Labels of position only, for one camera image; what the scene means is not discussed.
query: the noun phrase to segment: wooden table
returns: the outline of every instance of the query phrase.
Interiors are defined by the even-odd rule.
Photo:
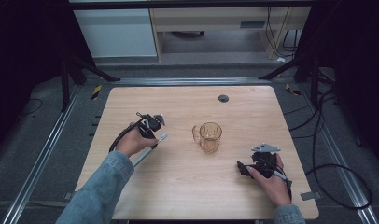
[[[227,103],[219,95],[229,96]],[[293,203],[305,218],[318,216],[274,90],[269,86],[129,87],[110,92],[85,161],[77,189],[99,167],[117,135],[135,114],[163,113],[169,136],[135,168],[122,191],[114,219],[268,219],[274,206],[236,161],[251,163],[251,148],[262,143],[280,147],[285,172],[293,181]],[[205,122],[222,128],[215,154],[201,151],[192,127]]]

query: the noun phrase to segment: mug handle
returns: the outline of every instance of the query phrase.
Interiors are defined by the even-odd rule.
[[[199,127],[198,125],[193,126],[192,136],[193,136],[193,140],[196,143],[200,143],[201,142],[201,127]]]

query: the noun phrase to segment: white wall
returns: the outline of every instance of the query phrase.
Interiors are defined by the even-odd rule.
[[[114,0],[70,0],[91,1]],[[75,14],[93,58],[157,56],[148,9],[77,10]]]

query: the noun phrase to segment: glass mug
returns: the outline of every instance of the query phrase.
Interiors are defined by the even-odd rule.
[[[193,140],[201,145],[203,152],[212,154],[218,150],[222,130],[218,124],[207,122],[201,128],[198,125],[193,126],[192,135]]]

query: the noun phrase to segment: blue denim sleeve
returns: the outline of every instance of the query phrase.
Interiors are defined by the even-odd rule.
[[[120,193],[133,170],[126,155],[110,152],[74,195],[56,223],[110,223]]]
[[[302,217],[300,208],[293,204],[277,207],[274,211],[275,224],[303,224],[306,223]]]

